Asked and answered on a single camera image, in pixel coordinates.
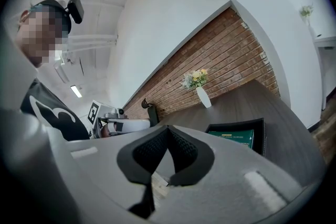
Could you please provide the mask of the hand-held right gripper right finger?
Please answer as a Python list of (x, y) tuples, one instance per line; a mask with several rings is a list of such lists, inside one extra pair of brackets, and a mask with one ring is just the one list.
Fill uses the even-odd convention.
[(271, 161), (245, 145), (185, 127), (151, 132), (168, 194), (155, 223), (287, 223), (325, 174), (317, 150)]

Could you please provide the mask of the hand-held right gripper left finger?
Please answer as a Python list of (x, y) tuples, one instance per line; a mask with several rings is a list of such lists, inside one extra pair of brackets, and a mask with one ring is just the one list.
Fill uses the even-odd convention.
[(78, 208), (81, 223), (148, 223), (144, 196), (147, 190), (161, 202), (168, 192), (163, 175), (154, 173), (148, 187), (128, 181), (118, 167), (117, 154), (124, 146), (143, 138), (144, 131), (84, 141), (55, 138), (55, 163)]

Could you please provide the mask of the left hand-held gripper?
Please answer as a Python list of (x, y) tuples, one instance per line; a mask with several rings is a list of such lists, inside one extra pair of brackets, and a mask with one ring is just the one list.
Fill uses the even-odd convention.
[[(107, 123), (109, 120), (124, 119), (125, 114), (122, 109), (114, 108), (110, 105), (92, 101), (87, 120), (89, 122), (90, 139), (100, 138), (100, 129), (102, 123)], [(123, 122), (123, 131), (142, 131), (151, 127), (151, 122), (148, 119), (125, 119)]]

